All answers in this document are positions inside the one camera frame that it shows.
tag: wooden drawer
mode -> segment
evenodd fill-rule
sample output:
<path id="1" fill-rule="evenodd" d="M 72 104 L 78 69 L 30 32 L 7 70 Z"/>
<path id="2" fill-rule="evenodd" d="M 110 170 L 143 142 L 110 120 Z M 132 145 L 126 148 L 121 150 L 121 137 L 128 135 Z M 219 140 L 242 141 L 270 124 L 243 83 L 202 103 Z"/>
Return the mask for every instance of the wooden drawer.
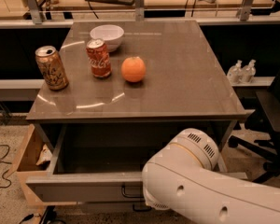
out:
<path id="1" fill-rule="evenodd" d="M 40 200 L 35 193 L 29 189 L 26 180 L 30 176 L 46 177 L 48 169 L 44 166 L 37 166 L 36 162 L 39 154 L 43 148 L 44 142 L 41 140 L 39 134 L 35 131 L 34 125 L 28 127 L 27 134 L 24 136 L 22 143 L 15 156 L 13 166 L 9 170 L 9 174 L 16 171 L 17 177 L 21 184 L 21 189 L 24 193 L 28 205 L 43 206 L 43 205 L 60 205 L 73 203 L 48 203 Z"/>

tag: floor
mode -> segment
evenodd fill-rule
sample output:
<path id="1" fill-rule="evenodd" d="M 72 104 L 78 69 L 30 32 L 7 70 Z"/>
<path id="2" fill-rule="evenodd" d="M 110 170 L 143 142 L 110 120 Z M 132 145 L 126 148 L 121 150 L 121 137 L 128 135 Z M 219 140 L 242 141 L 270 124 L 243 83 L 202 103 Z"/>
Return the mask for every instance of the floor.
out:
<path id="1" fill-rule="evenodd" d="M 27 132 L 28 126 L 24 118 L 25 116 L 23 115 L 13 115 L 12 120 L 8 124 L 3 124 L 0 116 L 0 158 L 4 157 L 7 152 L 6 145 L 10 146 L 9 153 L 2 159 L 2 161 L 13 162 L 18 146 Z M 268 138 L 267 134 L 247 131 L 243 126 L 242 130 L 233 131 L 232 134 L 242 137 L 248 141 L 253 141 L 256 138 Z M 263 172 L 263 158 L 244 148 L 238 147 L 236 149 L 232 149 L 225 146 L 222 151 L 222 157 L 229 172 L 239 172 L 238 174 L 244 174 L 245 172 L 249 180 L 252 180 Z M 0 164 L 0 187 L 9 185 L 9 181 L 2 178 L 2 174 L 5 171 L 8 171 L 10 167 L 11 164 Z M 8 177 L 8 179 L 11 182 L 10 187 L 0 189 L 0 223 L 21 223 L 22 219 L 27 215 L 41 213 L 41 209 L 27 205 L 16 174 L 13 173 Z M 271 179 L 266 184 L 280 187 L 280 176 Z M 193 223 L 173 211 L 93 213 L 87 205 L 58 206 L 55 208 L 55 211 L 57 212 L 57 218 L 63 222 L 53 223 Z M 34 217 L 24 223 L 39 223 L 39 218 Z"/>

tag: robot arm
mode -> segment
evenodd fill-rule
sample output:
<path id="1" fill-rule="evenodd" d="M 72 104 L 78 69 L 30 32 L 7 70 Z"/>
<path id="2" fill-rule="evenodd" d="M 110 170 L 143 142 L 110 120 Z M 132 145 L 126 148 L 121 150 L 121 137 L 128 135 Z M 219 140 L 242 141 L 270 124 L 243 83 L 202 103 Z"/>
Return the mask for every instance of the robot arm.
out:
<path id="1" fill-rule="evenodd" d="M 147 205 L 196 223 L 280 223 L 280 189 L 212 172 L 218 156 L 207 134 L 180 133 L 143 169 Z"/>

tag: coca-cola can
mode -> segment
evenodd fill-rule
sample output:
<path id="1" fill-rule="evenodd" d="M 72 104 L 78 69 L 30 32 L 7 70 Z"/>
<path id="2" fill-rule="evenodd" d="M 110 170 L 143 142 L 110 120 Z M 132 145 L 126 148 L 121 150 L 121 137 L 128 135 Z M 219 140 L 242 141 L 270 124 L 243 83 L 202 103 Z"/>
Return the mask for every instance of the coca-cola can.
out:
<path id="1" fill-rule="evenodd" d="M 111 74 L 109 52 L 103 39 L 92 39 L 86 45 L 91 71 L 95 77 L 108 77 Z"/>
<path id="2" fill-rule="evenodd" d="M 45 46 L 37 49 L 35 51 L 35 60 L 51 90 L 60 90 L 68 85 L 63 62 L 56 48 Z"/>

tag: can label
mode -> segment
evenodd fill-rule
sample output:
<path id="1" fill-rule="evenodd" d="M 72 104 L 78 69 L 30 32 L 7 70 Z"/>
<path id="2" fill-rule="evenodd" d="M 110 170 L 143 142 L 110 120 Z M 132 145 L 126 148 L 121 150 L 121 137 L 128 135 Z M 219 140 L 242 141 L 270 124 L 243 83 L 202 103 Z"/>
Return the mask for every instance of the can label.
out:
<path id="1" fill-rule="evenodd" d="M 91 71 L 95 77 L 108 77 L 111 74 L 111 63 L 106 44 L 102 39 L 92 39 L 87 43 Z"/>
<path id="2" fill-rule="evenodd" d="M 56 48 L 45 46 L 36 50 L 38 68 L 51 90 L 60 90 L 68 85 L 63 62 Z"/>

